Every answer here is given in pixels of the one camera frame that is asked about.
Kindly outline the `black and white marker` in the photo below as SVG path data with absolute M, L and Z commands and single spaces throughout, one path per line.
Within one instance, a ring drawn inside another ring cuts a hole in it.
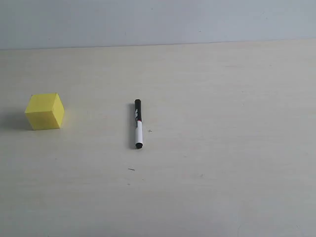
M 142 114 L 141 100 L 136 99 L 135 105 L 135 147 L 141 149 L 143 147 L 143 130 L 142 130 Z

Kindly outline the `yellow cube block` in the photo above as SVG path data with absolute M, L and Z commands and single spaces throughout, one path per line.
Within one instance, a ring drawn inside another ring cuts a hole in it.
M 25 109 L 25 115 L 33 130 L 61 128 L 64 112 L 58 93 L 32 95 Z

